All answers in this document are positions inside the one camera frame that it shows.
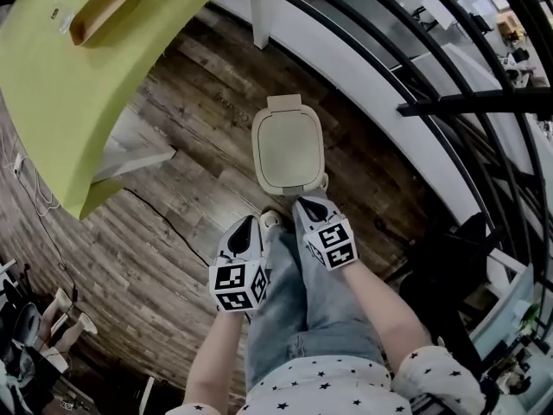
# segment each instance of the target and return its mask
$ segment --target black metal railing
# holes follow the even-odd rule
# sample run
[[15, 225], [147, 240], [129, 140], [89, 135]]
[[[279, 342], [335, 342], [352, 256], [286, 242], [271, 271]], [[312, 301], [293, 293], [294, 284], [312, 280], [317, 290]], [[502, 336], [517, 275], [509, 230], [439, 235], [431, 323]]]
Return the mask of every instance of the black metal railing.
[[[550, 87], [516, 89], [513, 87], [498, 56], [468, 14], [455, 0], [439, 0], [462, 26], [476, 48], [480, 51], [492, 74], [499, 82], [500, 90], [475, 92], [457, 66], [444, 50], [395, 0], [376, 0], [391, 12], [435, 57], [438, 64], [458, 87], [460, 93], [442, 97], [410, 58], [392, 42], [374, 23], [367, 20], [344, 0], [324, 0], [341, 14], [371, 36], [401, 66], [402, 78], [391, 72], [360, 41], [349, 34], [339, 24], [323, 15], [304, 0], [286, 0], [298, 9], [312, 16], [317, 22], [337, 35], [344, 43], [364, 58], [386, 81], [404, 98], [405, 104], [398, 111], [405, 117], [419, 117], [434, 134], [459, 170], [486, 216], [490, 229], [501, 226], [507, 236], [502, 249], [525, 265], [532, 263], [535, 279], [543, 286], [541, 309], [545, 291], [553, 292], [549, 281], [550, 232], [553, 231], [551, 215], [542, 165], [539, 161], [536, 144], [525, 114], [535, 112], [540, 115], [553, 113]], [[553, 80], [553, 29], [538, 0], [507, 0], [512, 10], [524, 26], [526, 34], [536, 49], [543, 69], [551, 82]], [[544, 0], [552, 9], [550, 0]], [[504, 146], [495, 131], [489, 112], [512, 113], [531, 162], [531, 174], [521, 172], [507, 156]], [[481, 129], [463, 116], [474, 114]], [[449, 126], [456, 135], [463, 152], [460, 153], [447, 138], [437, 119]], [[506, 190], [497, 181], [506, 182]], [[524, 211], [530, 211], [542, 227], [541, 235], [533, 233]], [[545, 338], [553, 326], [553, 312], [547, 321], [540, 319], [537, 328], [541, 338]]]

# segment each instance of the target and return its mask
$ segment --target white shirt with stars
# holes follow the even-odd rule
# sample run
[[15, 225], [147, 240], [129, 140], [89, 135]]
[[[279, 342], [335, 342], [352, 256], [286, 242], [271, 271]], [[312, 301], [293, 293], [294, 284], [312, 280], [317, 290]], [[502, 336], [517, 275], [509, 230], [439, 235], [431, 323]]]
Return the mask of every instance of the white shirt with stars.
[[[459, 415], [480, 415], [485, 398], [478, 381], [445, 349], [419, 348], [394, 379], [382, 365], [352, 356], [292, 360], [257, 383], [241, 415], [336, 413], [411, 415], [410, 401], [433, 395]], [[185, 404], [167, 415], [221, 415], [209, 405]]]

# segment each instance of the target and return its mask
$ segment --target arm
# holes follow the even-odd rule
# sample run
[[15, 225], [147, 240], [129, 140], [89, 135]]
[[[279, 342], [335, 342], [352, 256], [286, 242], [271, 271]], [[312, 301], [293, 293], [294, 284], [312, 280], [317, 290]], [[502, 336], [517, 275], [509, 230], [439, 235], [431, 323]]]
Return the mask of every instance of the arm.
[[243, 321], [242, 312], [217, 315], [190, 368], [185, 404], [201, 403], [226, 413]]
[[341, 270], [376, 330], [394, 372], [408, 354], [432, 344], [415, 312], [360, 260]]

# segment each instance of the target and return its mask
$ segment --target floor board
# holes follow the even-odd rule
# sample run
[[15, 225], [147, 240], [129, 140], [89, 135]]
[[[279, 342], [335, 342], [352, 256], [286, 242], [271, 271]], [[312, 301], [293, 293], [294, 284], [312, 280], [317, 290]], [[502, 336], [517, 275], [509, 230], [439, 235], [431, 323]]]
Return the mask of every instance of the floor board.
[[[286, 93], [300, 93], [319, 115], [328, 194], [352, 222], [362, 259], [378, 275], [389, 275], [404, 262], [404, 249], [373, 222], [382, 218], [406, 239], [422, 237], [423, 184], [370, 119], [320, 76], [273, 45], [258, 50], [247, 28], [212, 10], [202, 10], [182, 30], [132, 100], [178, 152], [169, 162], [123, 176], [125, 185], [151, 202], [209, 262], [234, 221], [266, 207], [289, 214], [290, 199], [271, 197], [257, 184], [251, 153], [253, 117], [266, 107], [268, 95]], [[16, 134], [2, 99], [0, 126], [10, 154]], [[11, 161], [17, 151], [18, 142]], [[33, 192], [30, 163], [22, 180]], [[60, 285], [71, 290], [32, 203], [8, 170], [0, 171], [0, 198], [0, 256], [29, 263], [42, 297]], [[85, 337], [83, 348], [184, 387], [215, 315], [204, 263], [129, 192], [115, 195], [82, 222], [62, 209], [43, 222], [77, 284], [78, 309], [99, 327], [98, 336]], [[243, 395], [244, 375], [237, 371], [233, 403]]]

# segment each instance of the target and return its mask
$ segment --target light blue jeans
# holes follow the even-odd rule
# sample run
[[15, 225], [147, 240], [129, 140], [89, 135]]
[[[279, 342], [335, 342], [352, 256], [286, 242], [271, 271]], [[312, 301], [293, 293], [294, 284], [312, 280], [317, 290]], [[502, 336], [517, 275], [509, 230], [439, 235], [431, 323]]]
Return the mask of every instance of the light blue jeans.
[[340, 270], [327, 271], [303, 244], [305, 230], [297, 208], [296, 203], [296, 234], [273, 227], [267, 236], [270, 283], [248, 331], [248, 392], [295, 358], [350, 355], [384, 364], [378, 337]]

